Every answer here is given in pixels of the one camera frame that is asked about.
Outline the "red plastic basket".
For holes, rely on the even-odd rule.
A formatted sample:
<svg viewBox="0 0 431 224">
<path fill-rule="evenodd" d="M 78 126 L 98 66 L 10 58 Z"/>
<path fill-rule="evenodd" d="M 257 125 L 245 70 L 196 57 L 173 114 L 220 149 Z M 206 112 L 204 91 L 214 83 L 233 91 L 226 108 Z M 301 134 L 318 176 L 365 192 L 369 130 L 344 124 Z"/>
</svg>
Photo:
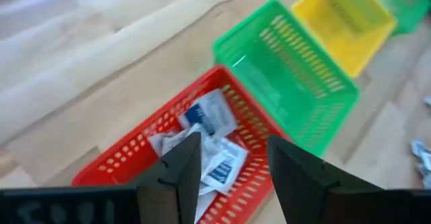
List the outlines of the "red plastic basket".
<svg viewBox="0 0 431 224">
<path fill-rule="evenodd" d="M 286 137 L 248 90 L 224 66 L 215 66 L 99 155 L 72 180 L 72 186 L 124 184 L 158 160 L 149 138 L 180 130 L 178 116 L 192 102 L 214 89 L 222 90 L 238 123 L 228 138 L 248 150 L 239 177 L 227 194 L 218 194 L 199 224 L 245 224 L 273 192 L 267 163 L 267 139 Z"/>
</svg>

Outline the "green plastic basket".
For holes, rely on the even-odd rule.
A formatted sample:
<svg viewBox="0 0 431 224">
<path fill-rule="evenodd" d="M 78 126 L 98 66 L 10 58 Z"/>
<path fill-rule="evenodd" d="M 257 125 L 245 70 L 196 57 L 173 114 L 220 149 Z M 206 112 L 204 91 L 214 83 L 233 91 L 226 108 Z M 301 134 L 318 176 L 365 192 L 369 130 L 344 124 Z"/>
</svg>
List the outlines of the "green plastic basket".
<svg viewBox="0 0 431 224">
<path fill-rule="evenodd" d="M 213 53 L 293 142 L 317 156 L 359 97 L 355 83 L 280 0 L 218 38 Z"/>
<path fill-rule="evenodd" d="M 431 0 L 380 0 L 397 20 L 393 35 L 414 32 L 431 9 Z"/>
</svg>

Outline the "black print white packet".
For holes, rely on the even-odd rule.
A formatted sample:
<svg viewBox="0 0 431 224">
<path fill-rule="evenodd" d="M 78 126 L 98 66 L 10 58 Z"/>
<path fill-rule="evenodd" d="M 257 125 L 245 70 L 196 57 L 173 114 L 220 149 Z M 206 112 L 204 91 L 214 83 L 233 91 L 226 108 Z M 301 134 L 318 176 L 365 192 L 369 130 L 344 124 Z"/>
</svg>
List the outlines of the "black print white packet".
<svg viewBox="0 0 431 224">
<path fill-rule="evenodd" d="M 222 161 L 203 178 L 202 182 L 218 192 L 227 194 L 247 159 L 248 151 L 227 138 L 216 139 L 215 142 L 221 150 Z"/>
<path fill-rule="evenodd" d="M 200 220 L 204 212 L 208 209 L 211 203 L 215 200 L 218 192 L 213 190 L 206 194 L 200 195 L 197 200 L 197 207 L 195 212 L 195 221 L 194 224 Z"/>
<path fill-rule="evenodd" d="M 183 128 L 200 124 L 210 136 L 225 137 L 238 128 L 221 89 L 215 89 L 198 97 L 178 117 Z"/>
<path fill-rule="evenodd" d="M 202 126 L 197 123 L 194 124 L 191 128 L 182 130 L 179 133 L 158 133 L 149 137 L 149 142 L 154 151 L 156 152 L 157 156 L 161 157 L 194 132 L 201 133 Z"/>
</svg>

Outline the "yellow plastic basket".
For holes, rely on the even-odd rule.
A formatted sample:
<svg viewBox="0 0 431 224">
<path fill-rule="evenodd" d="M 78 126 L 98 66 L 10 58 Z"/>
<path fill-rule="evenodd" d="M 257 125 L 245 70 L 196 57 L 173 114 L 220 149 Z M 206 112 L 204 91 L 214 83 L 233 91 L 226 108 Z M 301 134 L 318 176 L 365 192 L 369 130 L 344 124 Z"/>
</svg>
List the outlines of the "yellow plastic basket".
<svg viewBox="0 0 431 224">
<path fill-rule="evenodd" d="M 298 0 L 292 11 L 350 77 L 361 74 L 397 25 L 379 0 Z"/>
</svg>

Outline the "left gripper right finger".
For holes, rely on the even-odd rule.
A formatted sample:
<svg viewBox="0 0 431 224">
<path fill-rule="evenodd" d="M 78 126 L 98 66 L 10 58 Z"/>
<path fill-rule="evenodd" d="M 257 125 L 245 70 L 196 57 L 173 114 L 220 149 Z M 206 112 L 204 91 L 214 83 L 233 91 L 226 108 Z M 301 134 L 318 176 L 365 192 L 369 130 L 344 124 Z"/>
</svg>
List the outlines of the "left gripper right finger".
<svg viewBox="0 0 431 224">
<path fill-rule="evenodd" d="M 288 224 L 366 223 L 368 198 L 383 190 L 276 135 L 267 140 L 267 160 Z"/>
</svg>

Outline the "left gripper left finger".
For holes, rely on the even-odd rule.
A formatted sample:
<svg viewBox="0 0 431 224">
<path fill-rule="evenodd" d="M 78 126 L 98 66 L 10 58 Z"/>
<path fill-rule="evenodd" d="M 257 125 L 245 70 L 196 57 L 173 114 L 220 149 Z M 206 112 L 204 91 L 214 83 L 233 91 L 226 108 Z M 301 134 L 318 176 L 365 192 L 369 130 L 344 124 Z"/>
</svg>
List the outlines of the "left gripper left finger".
<svg viewBox="0 0 431 224">
<path fill-rule="evenodd" d="M 136 177 L 141 224 L 194 224 L 201 134 L 192 133 Z"/>
</svg>

